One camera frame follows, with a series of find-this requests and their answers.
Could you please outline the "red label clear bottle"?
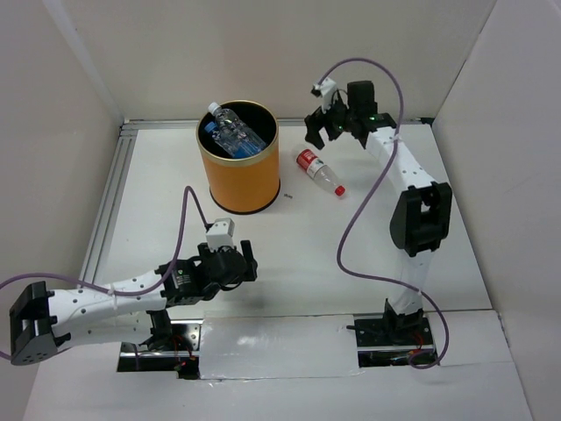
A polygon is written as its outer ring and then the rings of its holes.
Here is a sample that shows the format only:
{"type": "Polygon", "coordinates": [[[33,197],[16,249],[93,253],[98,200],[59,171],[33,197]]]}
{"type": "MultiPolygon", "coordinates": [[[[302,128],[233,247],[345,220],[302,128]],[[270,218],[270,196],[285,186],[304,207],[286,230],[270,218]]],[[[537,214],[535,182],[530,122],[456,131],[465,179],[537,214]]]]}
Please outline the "red label clear bottle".
{"type": "Polygon", "coordinates": [[[294,162],[319,188],[336,196],[343,197],[346,188],[334,171],[315,152],[305,146],[297,146],[294,162]]]}

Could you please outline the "blue label clear bottle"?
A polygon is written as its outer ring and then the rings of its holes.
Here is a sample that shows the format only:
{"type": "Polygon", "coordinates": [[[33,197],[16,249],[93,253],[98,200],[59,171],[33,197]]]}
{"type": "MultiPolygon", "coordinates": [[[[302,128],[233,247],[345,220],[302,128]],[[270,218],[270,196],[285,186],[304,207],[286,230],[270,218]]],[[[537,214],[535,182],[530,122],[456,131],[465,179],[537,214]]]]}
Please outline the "blue label clear bottle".
{"type": "Polygon", "coordinates": [[[260,152],[260,149],[248,139],[240,139],[234,134],[222,132],[214,121],[204,126],[214,142],[219,145],[232,159],[245,159],[260,152]]]}

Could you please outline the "clear bottle white cap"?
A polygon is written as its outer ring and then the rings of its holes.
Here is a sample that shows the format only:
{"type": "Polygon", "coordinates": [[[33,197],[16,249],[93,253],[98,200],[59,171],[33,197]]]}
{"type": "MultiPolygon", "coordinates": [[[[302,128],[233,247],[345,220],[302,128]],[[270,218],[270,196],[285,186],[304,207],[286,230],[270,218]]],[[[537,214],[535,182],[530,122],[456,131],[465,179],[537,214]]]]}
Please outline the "clear bottle white cap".
{"type": "Polygon", "coordinates": [[[218,103],[211,103],[208,111],[214,118],[218,128],[228,134],[234,134],[238,138],[248,139],[260,149],[261,153],[266,148],[266,142],[250,128],[233,110],[223,108],[218,103]]]}

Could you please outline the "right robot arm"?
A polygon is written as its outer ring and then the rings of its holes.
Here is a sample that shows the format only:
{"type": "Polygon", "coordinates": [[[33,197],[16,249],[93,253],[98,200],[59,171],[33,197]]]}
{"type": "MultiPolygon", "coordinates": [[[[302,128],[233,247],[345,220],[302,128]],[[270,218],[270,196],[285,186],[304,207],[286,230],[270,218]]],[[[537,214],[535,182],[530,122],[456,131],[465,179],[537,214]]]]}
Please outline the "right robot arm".
{"type": "Polygon", "coordinates": [[[422,291],[430,263],[450,229],[451,186],[427,173],[399,139],[394,119],[378,111],[372,82],[348,83],[346,98],[330,78],[314,84],[311,92],[323,103],[304,119],[307,142],[321,149],[321,132],[330,140],[349,133],[389,166],[386,178],[397,195],[389,233],[401,251],[395,275],[401,286],[385,302],[382,332],[389,342],[403,343],[423,321],[422,291]]]}

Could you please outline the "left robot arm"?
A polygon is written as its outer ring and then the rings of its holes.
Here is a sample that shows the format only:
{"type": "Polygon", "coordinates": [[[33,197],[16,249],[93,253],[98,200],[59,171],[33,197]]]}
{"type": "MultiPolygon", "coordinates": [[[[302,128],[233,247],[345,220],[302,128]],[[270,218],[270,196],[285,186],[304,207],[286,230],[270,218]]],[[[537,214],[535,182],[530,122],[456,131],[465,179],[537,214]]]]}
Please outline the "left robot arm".
{"type": "Polygon", "coordinates": [[[8,361],[27,366],[70,348],[124,342],[159,351],[174,342],[168,309],[212,300],[257,278],[250,241],[207,244],[187,260],[170,261],[109,286],[49,289],[44,280],[26,286],[11,306],[8,361]]]}

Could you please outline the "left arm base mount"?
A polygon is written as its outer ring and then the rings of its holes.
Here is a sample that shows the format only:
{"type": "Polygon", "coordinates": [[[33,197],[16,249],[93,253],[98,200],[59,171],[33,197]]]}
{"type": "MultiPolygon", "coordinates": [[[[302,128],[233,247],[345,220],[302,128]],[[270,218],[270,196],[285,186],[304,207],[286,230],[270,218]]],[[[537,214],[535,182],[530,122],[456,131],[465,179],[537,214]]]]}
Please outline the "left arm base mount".
{"type": "Polygon", "coordinates": [[[201,319],[172,320],[172,337],[158,346],[123,342],[117,372],[174,373],[178,379],[198,380],[202,323],[201,319]]]}

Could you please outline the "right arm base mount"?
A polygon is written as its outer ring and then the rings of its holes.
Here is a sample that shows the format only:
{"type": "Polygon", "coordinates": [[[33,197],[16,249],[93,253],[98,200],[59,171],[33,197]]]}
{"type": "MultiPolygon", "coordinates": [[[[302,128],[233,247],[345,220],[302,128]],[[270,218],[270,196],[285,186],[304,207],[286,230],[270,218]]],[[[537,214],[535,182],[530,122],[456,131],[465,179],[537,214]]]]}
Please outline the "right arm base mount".
{"type": "Polygon", "coordinates": [[[359,367],[407,366],[410,357],[416,365],[437,359],[430,323],[424,318],[414,330],[390,333],[381,316],[354,318],[346,326],[356,339],[359,367]]]}

